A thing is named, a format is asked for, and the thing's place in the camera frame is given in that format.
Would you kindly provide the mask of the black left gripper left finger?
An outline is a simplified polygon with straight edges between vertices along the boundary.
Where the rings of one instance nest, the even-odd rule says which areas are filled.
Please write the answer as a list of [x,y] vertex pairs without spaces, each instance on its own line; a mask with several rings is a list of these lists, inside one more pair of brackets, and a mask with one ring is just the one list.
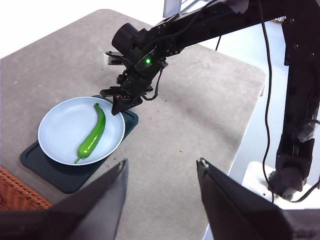
[[122,160],[48,209],[2,210],[2,240],[114,240],[126,201],[129,164]]

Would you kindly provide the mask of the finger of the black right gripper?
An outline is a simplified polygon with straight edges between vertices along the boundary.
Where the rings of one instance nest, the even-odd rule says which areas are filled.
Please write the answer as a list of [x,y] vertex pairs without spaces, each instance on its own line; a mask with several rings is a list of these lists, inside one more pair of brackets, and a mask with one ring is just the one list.
[[138,98],[123,98],[122,95],[114,95],[112,103],[112,114],[117,115],[120,112],[129,110],[143,103],[143,100]]
[[131,99],[125,98],[123,95],[114,95],[112,100],[112,115],[117,115],[120,112],[126,111],[131,106]]

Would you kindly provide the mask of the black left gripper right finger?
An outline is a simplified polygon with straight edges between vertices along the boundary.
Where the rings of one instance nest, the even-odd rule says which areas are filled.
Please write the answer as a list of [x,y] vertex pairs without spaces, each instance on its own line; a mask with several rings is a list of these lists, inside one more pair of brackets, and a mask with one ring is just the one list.
[[318,240],[319,209],[281,209],[200,158],[202,203],[215,240]]

